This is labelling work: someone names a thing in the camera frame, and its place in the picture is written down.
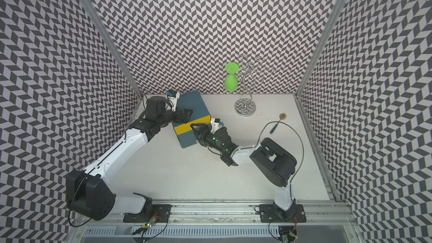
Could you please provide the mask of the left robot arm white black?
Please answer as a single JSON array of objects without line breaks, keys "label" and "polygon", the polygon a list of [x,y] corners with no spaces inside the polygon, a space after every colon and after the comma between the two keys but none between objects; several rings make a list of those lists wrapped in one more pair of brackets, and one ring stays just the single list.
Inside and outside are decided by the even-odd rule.
[{"label": "left robot arm white black", "polygon": [[70,213],[100,221],[110,214],[143,214],[151,199],[142,194],[119,195],[109,185],[121,167],[170,123],[188,123],[190,109],[177,108],[177,98],[153,96],[146,110],[124,136],[84,170],[69,172],[66,179],[66,206]]}]

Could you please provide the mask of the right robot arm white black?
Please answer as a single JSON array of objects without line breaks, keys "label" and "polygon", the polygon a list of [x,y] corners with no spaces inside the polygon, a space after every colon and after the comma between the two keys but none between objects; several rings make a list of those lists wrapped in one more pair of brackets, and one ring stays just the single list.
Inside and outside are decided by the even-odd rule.
[{"label": "right robot arm white black", "polygon": [[295,199],[291,184],[298,164],[296,158],[270,138],[252,147],[236,145],[226,127],[217,130],[206,124],[192,124],[191,130],[199,144],[219,155],[227,166],[255,164],[273,185],[274,204],[282,212],[290,210]]}]

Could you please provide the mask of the teal bottom drawer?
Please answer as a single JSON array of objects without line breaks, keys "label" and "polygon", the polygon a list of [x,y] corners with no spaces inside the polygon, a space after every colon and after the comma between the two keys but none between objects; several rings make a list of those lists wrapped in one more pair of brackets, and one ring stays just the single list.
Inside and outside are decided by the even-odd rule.
[{"label": "teal bottom drawer", "polygon": [[197,141],[197,138],[196,138],[193,131],[188,131],[188,132],[182,133],[180,135],[177,135],[177,139],[178,139],[178,141],[179,141],[179,143],[183,149],[190,147],[190,146],[193,146],[193,145],[196,145],[196,144],[198,144],[198,145],[200,144]]}]

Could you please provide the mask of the teal drawer cabinet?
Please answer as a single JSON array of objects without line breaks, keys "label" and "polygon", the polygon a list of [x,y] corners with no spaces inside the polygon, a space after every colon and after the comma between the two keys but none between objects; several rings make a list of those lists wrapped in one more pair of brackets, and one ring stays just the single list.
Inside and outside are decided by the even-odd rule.
[{"label": "teal drawer cabinet", "polygon": [[198,90],[181,94],[177,100],[177,111],[189,117],[187,123],[172,123],[178,141],[183,149],[196,144],[191,124],[209,124],[210,112]]}]

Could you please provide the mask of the yellow top drawer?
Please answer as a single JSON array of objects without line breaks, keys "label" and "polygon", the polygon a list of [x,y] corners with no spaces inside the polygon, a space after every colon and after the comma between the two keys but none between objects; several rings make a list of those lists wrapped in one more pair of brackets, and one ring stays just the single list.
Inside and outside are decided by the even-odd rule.
[{"label": "yellow top drawer", "polygon": [[176,135],[181,135],[181,134],[184,134],[186,132],[189,132],[191,130],[192,124],[209,124],[210,119],[211,119],[210,115],[207,115],[205,117],[192,120],[188,123],[174,123],[173,122],[172,126],[173,126],[173,129],[174,129]]}]

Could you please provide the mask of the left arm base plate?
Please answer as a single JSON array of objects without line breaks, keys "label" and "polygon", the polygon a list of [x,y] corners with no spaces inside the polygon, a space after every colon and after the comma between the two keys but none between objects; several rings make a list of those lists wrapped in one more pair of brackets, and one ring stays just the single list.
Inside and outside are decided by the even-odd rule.
[{"label": "left arm base plate", "polygon": [[167,223],[171,214],[172,205],[156,204],[151,208],[143,208],[142,212],[137,214],[127,213],[124,215],[124,223],[149,223],[151,217],[156,218],[157,223]]}]

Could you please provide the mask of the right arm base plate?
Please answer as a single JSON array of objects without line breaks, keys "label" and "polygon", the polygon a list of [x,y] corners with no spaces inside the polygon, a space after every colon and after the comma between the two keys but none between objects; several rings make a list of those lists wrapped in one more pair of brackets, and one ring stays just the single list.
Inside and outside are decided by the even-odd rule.
[{"label": "right arm base plate", "polygon": [[262,223],[306,223],[306,213],[301,204],[293,204],[288,210],[282,210],[275,204],[258,205],[258,214]]}]

